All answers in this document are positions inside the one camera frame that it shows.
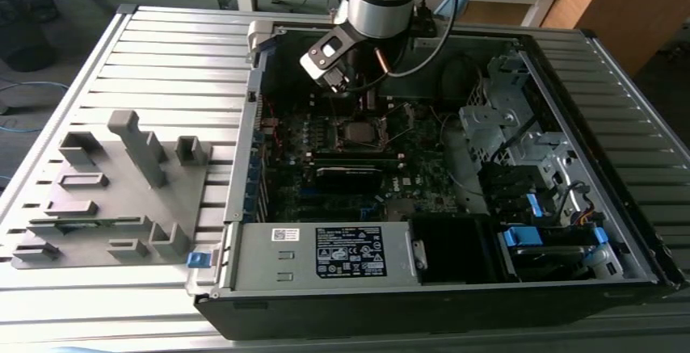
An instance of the circuit board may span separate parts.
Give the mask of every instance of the circuit board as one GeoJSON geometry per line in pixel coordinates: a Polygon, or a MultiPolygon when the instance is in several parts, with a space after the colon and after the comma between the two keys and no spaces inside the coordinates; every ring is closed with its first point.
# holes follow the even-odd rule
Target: circuit board
{"type": "Polygon", "coordinates": [[[315,96],[308,104],[281,111],[267,102],[269,221],[403,221],[415,212],[458,212],[443,123],[430,105],[386,98],[374,115],[344,112],[332,99],[319,107],[315,96]]]}

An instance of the barcode sticker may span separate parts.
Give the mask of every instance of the barcode sticker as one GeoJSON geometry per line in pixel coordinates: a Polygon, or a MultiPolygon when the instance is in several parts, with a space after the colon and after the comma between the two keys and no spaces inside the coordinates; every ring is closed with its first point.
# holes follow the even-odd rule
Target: barcode sticker
{"type": "Polygon", "coordinates": [[[296,228],[273,228],[271,232],[271,240],[273,242],[297,242],[300,240],[300,230],[296,228]]]}

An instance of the power supply label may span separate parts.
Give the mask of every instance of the power supply label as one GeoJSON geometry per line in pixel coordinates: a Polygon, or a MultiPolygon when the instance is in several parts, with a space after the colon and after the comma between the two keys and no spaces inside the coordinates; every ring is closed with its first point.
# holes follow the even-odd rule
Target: power supply label
{"type": "Polygon", "coordinates": [[[321,279],[386,276],[380,226],[316,228],[316,275],[321,279]]]}

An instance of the blue tab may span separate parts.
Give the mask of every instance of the blue tab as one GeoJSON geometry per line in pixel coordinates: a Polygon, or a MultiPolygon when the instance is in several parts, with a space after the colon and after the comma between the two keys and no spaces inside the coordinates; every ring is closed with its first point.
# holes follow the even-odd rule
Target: blue tab
{"type": "Polygon", "coordinates": [[[187,256],[188,268],[211,268],[211,254],[205,252],[189,252],[187,256]]]}
{"type": "Polygon", "coordinates": [[[527,195],[527,200],[530,201],[531,211],[535,213],[535,217],[543,217],[542,207],[539,206],[539,201],[536,200],[536,196],[534,194],[527,195]]]}
{"type": "Polygon", "coordinates": [[[596,241],[599,244],[606,244],[608,242],[608,235],[606,234],[603,228],[594,228],[594,236],[596,236],[596,241]]]}
{"type": "Polygon", "coordinates": [[[542,236],[535,226],[511,226],[503,232],[507,246],[542,246],[542,236]]]}

